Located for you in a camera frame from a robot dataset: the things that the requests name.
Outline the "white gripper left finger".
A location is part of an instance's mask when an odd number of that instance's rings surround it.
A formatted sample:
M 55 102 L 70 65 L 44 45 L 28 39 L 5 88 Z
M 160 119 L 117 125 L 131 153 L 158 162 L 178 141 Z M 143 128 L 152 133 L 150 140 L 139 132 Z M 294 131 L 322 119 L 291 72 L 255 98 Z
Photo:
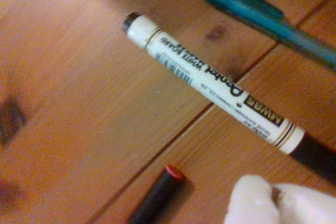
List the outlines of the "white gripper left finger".
M 260 176 L 242 176 L 232 190 L 224 223 L 280 223 L 271 185 Z

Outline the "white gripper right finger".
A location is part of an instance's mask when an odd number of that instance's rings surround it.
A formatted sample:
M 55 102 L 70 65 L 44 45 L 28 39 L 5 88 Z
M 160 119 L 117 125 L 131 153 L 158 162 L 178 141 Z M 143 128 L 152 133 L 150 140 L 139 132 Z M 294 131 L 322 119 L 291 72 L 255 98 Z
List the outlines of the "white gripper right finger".
M 280 223 L 335 223 L 335 197 L 293 184 L 274 188 Z

